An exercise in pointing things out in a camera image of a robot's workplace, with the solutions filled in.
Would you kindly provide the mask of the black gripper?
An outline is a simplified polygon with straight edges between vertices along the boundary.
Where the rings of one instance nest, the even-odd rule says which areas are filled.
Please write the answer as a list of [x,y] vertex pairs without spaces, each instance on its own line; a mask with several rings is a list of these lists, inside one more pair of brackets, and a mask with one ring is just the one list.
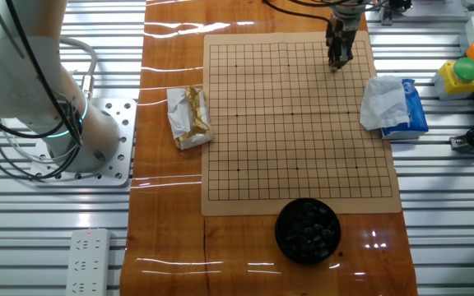
[[360,18],[332,17],[327,27],[326,45],[328,47],[328,66],[334,72],[340,70],[351,60],[352,43],[359,29]]

